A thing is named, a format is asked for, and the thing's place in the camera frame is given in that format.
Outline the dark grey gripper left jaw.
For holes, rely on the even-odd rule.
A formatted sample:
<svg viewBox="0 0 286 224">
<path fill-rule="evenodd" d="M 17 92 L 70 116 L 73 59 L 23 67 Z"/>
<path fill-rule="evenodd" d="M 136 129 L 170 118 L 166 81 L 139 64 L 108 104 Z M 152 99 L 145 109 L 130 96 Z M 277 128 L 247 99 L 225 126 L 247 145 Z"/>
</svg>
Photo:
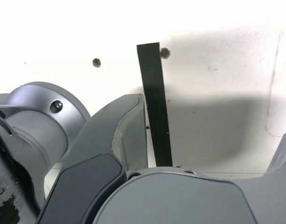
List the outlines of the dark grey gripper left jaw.
<svg viewBox="0 0 286 224">
<path fill-rule="evenodd" d="M 91 224 L 103 203 L 128 176 L 147 166 L 144 97 L 124 95 L 83 126 L 38 223 Z"/>
</svg>

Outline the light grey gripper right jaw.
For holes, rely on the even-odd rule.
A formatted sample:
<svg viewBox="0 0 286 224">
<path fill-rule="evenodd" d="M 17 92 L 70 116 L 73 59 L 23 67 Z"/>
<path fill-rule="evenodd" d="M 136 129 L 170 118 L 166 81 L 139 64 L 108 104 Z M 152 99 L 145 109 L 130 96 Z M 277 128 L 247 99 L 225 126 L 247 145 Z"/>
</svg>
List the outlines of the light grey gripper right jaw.
<svg viewBox="0 0 286 224">
<path fill-rule="evenodd" d="M 286 224 L 286 133 L 260 177 L 215 179 L 153 170 L 126 182 L 96 224 Z"/>
</svg>

